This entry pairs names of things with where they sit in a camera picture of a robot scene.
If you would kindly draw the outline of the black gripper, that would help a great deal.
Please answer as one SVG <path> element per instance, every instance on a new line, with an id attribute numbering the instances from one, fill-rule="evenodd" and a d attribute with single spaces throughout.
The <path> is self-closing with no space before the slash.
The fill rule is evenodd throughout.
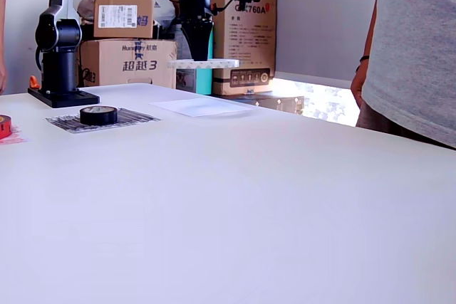
<path id="1" fill-rule="evenodd" d="M 211 14 L 204 16 L 179 16 L 183 34 L 187 40 L 192 59 L 207 61 L 209 55 L 209 40 L 214 27 Z"/>

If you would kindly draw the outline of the person's right hand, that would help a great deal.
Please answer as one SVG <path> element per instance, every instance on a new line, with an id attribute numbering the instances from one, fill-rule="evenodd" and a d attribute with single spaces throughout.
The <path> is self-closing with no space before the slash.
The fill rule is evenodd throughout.
<path id="1" fill-rule="evenodd" d="M 360 65 L 356 69 L 356 74 L 351 83 L 351 92 L 355 99 L 355 102 L 359 108 L 363 103 L 362 99 L 362 88 L 366 80 L 366 75 L 368 71 L 368 60 L 363 60 L 360 62 Z"/>

